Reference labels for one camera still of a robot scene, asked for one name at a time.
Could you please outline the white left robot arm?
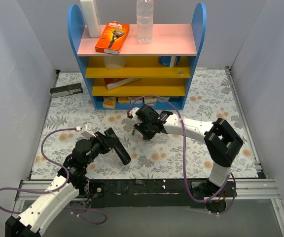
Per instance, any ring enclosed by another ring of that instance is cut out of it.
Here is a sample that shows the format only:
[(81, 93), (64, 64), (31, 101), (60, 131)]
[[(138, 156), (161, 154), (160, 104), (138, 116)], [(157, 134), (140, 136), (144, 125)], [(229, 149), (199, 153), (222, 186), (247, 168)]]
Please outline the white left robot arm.
[(5, 223), (6, 237), (41, 237), (55, 217), (76, 197), (85, 197), (89, 185), (85, 182), (86, 168), (100, 154), (106, 154), (119, 143), (118, 137), (95, 132), (89, 139), (76, 142), (72, 153), (48, 188), (17, 217)]

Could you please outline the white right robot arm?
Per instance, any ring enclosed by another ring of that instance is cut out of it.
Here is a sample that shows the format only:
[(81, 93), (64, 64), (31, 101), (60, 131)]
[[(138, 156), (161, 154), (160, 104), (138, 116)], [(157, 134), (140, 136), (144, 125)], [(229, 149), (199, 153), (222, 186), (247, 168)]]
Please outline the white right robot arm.
[(157, 133), (182, 135), (207, 146), (213, 160), (213, 167), (206, 184), (207, 194), (221, 195), (233, 160), (238, 155), (243, 140), (225, 119), (198, 121), (180, 118), (176, 113), (162, 111), (157, 113), (148, 105), (132, 108), (128, 118), (135, 121), (134, 129), (151, 140)]

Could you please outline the black tv remote control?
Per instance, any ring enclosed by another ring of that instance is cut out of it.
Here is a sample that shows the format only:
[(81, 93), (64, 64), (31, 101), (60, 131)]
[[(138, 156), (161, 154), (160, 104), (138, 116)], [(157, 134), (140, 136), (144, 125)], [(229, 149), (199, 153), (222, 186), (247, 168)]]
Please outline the black tv remote control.
[(116, 138), (117, 142), (114, 145), (114, 150), (117, 153), (117, 155), (119, 156), (120, 160), (122, 161), (122, 163), (124, 165), (127, 165), (130, 163), (131, 161), (131, 157), (128, 154), (128, 152), (126, 151), (126, 149), (124, 148), (124, 146), (122, 145), (122, 143), (120, 142), (118, 136), (115, 134), (115, 132), (113, 131), (112, 128), (109, 128), (107, 130), (104, 131), (104, 134), (108, 137), (112, 137), (112, 138)]

